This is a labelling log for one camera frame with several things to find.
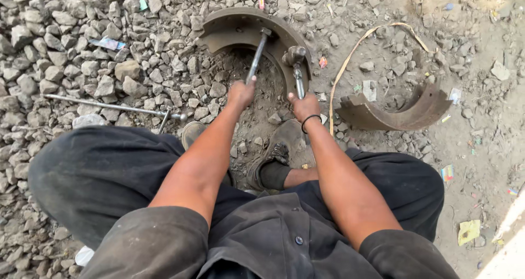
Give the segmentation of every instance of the hammer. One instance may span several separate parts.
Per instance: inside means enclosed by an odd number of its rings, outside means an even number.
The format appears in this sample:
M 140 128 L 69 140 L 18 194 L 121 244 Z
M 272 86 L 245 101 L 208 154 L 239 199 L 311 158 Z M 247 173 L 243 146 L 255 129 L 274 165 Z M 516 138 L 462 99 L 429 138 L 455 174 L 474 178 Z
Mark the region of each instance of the hammer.
M 297 97 L 303 99 L 305 97 L 305 87 L 302 84 L 301 63 L 306 55 L 306 48 L 303 46 L 291 46 L 282 56 L 281 61 L 286 66 L 293 67 L 293 78 L 296 80 Z

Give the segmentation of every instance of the black shirt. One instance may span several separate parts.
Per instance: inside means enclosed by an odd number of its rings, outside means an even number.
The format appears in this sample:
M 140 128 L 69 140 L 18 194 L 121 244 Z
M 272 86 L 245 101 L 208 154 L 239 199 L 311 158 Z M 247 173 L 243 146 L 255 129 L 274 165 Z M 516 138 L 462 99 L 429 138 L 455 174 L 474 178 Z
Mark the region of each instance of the black shirt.
M 119 219 L 81 278 L 458 278 L 436 247 L 408 231 L 369 235 L 359 252 L 296 193 L 259 198 L 208 233 L 182 207 Z

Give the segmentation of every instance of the wristband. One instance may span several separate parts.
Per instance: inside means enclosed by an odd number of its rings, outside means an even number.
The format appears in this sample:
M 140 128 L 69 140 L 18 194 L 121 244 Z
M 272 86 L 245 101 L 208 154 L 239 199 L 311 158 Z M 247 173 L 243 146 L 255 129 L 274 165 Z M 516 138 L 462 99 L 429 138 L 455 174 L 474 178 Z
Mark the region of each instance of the wristband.
M 303 132 L 305 135 L 308 135 L 308 133 L 305 131 L 305 123 L 306 123 L 307 120 L 309 120 L 309 119 L 312 118 L 312 117 L 319 117 L 319 121 L 322 122 L 321 116 L 319 116 L 319 115 L 317 115 L 317 114 L 312 114 L 312 115 L 306 117 L 306 119 L 302 122 L 302 125 L 301 125 L 301 130 L 302 130 L 302 132 Z

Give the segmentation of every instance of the forearm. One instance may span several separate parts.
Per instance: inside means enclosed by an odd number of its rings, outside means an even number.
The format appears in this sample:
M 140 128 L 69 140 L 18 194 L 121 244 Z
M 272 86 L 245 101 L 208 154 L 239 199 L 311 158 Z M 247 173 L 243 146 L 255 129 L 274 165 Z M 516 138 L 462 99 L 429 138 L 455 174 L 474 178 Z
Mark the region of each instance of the forearm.
M 178 205 L 211 222 L 220 183 L 229 165 L 229 150 L 241 107 L 227 105 L 175 162 L 150 207 Z
M 315 118 L 305 123 L 317 163 L 321 194 L 355 249 L 373 232 L 401 226 L 383 196 Z

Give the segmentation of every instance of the brake lining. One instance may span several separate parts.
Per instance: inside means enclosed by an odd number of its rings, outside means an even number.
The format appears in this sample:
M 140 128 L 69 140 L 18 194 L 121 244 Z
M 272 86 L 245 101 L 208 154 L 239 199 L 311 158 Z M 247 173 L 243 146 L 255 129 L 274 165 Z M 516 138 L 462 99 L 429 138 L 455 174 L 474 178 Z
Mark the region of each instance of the brake lining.
M 363 93 L 341 98 L 336 112 L 353 126 L 366 130 L 417 130 L 428 127 L 447 112 L 452 101 L 439 83 L 417 85 L 410 100 L 396 113 L 380 110 Z
M 233 48 L 255 50 L 261 40 L 260 29 L 268 28 L 272 35 L 268 38 L 262 54 L 276 66 L 286 82 L 282 95 L 296 93 L 297 87 L 293 78 L 293 68 L 286 66 L 281 58 L 289 47 L 294 45 L 306 48 L 306 56 L 301 63 L 304 88 L 308 90 L 312 79 L 310 70 L 311 56 L 308 47 L 293 28 L 276 16 L 268 16 L 254 7 L 230 7 L 216 11 L 204 20 L 204 33 L 196 41 L 201 48 L 208 49 L 210 54 Z

